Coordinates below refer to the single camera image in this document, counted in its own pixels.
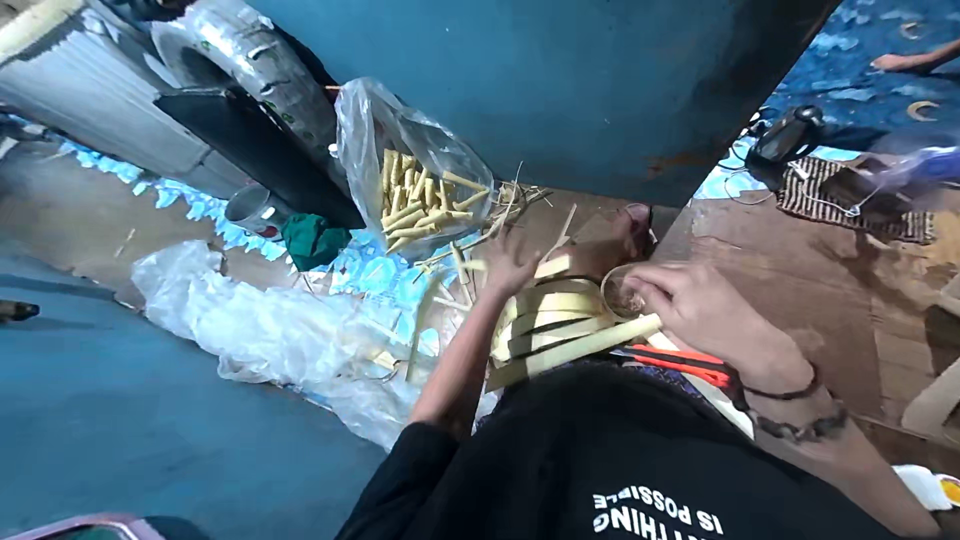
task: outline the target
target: hand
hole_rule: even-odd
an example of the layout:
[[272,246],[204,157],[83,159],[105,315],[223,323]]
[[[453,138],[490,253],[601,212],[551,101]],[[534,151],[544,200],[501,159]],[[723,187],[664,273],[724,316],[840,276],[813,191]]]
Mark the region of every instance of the hand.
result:
[[489,244],[484,260],[487,262],[487,283],[484,291],[490,291],[506,299],[519,292],[537,272],[540,252],[522,257],[524,236],[518,232],[501,229]]
[[813,377],[793,339],[760,316],[711,266],[638,264],[623,287],[643,297],[667,333],[728,362],[748,386],[794,391]]

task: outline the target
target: white container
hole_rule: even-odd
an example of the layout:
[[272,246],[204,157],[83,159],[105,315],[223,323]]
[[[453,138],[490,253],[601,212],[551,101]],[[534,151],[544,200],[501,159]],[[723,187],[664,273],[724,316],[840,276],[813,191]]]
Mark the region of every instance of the white container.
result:
[[950,510],[960,506],[960,501],[952,501],[944,492],[942,481],[956,483],[960,480],[950,475],[935,475],[921,465],[894,465],[894,472],[903,480],[906,487],[927,510]]

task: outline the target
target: blue tarp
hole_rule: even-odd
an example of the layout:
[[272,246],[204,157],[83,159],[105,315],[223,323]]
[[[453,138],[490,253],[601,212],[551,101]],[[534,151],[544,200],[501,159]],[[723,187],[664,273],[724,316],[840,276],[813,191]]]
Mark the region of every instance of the blue tarp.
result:
[[[901,33],[900,25],[909,22],[918,23],[913,31],[919,38]],[[926,111],[940,119],[938,129],[960,126],[960,61],[928,76],[870,66],[886,53],[923,53],[958,38],[960,0],[844,0],[766,105],[784,111],[814,104],[829,122],[892,130],[916,125],[907,106],[930,100],[941,105]]]

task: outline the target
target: striped mat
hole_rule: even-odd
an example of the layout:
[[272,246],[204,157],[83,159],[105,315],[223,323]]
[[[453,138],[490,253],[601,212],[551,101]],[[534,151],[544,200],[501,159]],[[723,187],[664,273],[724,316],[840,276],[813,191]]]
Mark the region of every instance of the striped mat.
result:
[[900,221],[882,224],[868,221],[862,215],[847,216],[841,209],[822,201],[829,201],[844,208],[848,205],[827,195],[821,189],[823,182],[844,165],[817,158],[803,158],[797,161],[797,164],[810,174],[810,178],[805,182],[797,171],[787,167],[783,174],[783,187],[777,192],[778,209],[811,221],[867,231],[877,236],[895,238],[904,242],[929,244],[936,238],[933,231],[933,214],[927,211],[909,212]]

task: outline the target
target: clear plastic bag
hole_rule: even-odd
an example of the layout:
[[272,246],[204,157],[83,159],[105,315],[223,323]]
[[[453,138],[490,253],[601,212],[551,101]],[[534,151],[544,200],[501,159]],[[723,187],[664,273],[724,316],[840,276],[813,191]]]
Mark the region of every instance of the clear plastic bag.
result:
[[[340,87],[337,97],[337,154],[347,171],[350,194],[370,231],[381,245],[386,236],[380,224],[383,196],[380,186],[383,150],[412,155],[434,178],[444,171],[472,180],[493,193],[493,174],[487,165],[449,129],[436,120],[400,103],[375,79],[354,79]],[[456,184],[451,193],[464,201],[476,192]],[[490,211],[491,198],[470,208],[473,218],[440,233],[412,242],[401,253],[416,258],[464,234],[476,231]]]
[[[368,326],[366,301],[289,287],[261,291],[221,275],[222,262],[203,240],[138,260],[132,280],[146,300],[144,314],[218,356],[220,377],[293,385],[350,431],[390,450],[436,358],[419,356],[409,381],[405,368],[391,376],[371,358],[383,351],[407,358],[410,349]],[[447,340],[453,332],[443,329]],[[493,393],[483,396],[477,417],[495,404]]]

